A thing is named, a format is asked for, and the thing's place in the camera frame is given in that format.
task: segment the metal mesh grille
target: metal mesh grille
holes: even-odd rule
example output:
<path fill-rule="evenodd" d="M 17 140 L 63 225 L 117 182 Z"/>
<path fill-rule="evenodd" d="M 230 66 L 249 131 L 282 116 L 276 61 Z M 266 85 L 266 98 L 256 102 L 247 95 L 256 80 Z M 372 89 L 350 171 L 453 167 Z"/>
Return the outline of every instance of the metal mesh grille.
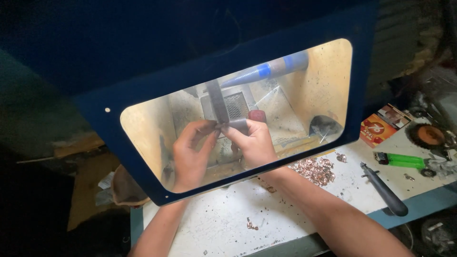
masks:
<path fill-rule="evenodd" d="M 249 109 L 242 92 L 226 96 L 224 100 L 230 120 L 248 117 Z"/>

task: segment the black handle tool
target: black handle tool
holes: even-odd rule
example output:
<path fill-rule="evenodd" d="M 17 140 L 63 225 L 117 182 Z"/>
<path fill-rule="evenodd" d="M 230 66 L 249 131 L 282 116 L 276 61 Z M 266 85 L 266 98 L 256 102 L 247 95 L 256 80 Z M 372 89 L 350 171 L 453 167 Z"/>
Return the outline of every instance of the black handle tool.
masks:
<path fill-rule="evenodd" d="M 369 182 L 374 186 L 390 211 L 400 217 L 406 216 L 408 214 L 408 207 L 406 207 L 400 198 L 398 198 L 386 183 L 378 177 L 376 173 L 379 173 L 379 171 L 373 171 L 363 162 L 360 162 L 360 167 L 363 169 L 363 173 L 365 173 L 362 177 L 368 177 Z"/>

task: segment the workbench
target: workbench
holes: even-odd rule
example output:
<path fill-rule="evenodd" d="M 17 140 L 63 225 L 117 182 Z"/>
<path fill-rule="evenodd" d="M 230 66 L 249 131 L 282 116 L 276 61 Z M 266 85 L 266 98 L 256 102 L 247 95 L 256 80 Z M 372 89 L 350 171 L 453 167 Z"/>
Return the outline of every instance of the workbench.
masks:
<path fill-rule="evenodd" d="M 457 204 L 455 177 L 440 180 L 438 176 L 423 177 L 417 169 L 380 165 L 373 158 L 374 151 L 430 158 L 428 150 L 408 141 L 404 129 L 375 149 L 358 140 L 322 156 L 333 162 L 332 172 L 336 175 L 334 182 L 323 188 L 385 228 Z M 347 163 L 337 161 L 336 153 L 345 154 Z M 361 161 L 373 170 L 380 170 L 380 178 L 408 206 L 407 216 L 388 216 L 382 211 L 386 204 L 368 179 L 361 177 Z M 415 181 L 405 179 L 405 173 Z M 327 246 L 300 210 L 280 192 L 269 193 L 260 183 L 255 177 L 192 198 L 169 256 L 313 256 L 326 251 Z M 158 209 L 149 202 L 131 212 L 132 244 Z M 259 230 L 248 229 L 247 218 Z"/>

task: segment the human hand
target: human hand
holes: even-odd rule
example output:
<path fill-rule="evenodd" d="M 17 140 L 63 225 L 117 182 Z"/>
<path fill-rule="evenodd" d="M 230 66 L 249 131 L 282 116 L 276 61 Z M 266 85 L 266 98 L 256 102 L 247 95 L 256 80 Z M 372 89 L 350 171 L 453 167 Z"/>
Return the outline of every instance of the human hand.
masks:
<path fill-rule="evenodd" d="M 173 144 L 174 192 L 185 192 L 200 186 L 206 172 L 209 155 L 221 133 L 219 130 L 215 130 L 215 126 L 216 121 L 213 120 L 191 122 Z M 202 148 L 197 151 L 198 142 L 207 135 Z"/>
<path fill-rule="evenodd" d="M 221 130 L 228 139 L 232 140 L 243 151 L 249 168 L 256 168 L 278 160 L 266 123 L 250 119 L 247 119 L 246 123 L 249 136 L 227 126 L 222 127 Z"/>

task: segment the forearm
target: forearm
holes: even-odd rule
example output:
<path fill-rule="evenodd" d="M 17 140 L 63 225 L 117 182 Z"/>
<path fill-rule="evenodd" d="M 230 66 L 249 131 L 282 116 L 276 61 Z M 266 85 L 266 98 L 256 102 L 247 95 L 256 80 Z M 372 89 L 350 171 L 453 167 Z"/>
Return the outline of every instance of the forearm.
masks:
<path fill-rule="evenodd" d="M 128 256 L 167 256 L 188 203 L 189 199 L 160 207 Z"/>
<path fill-rule="evenodd" d="M 287 167 L 261 175 L 311 220 L 338 256 L 412 256 L 374 220 Z"/>

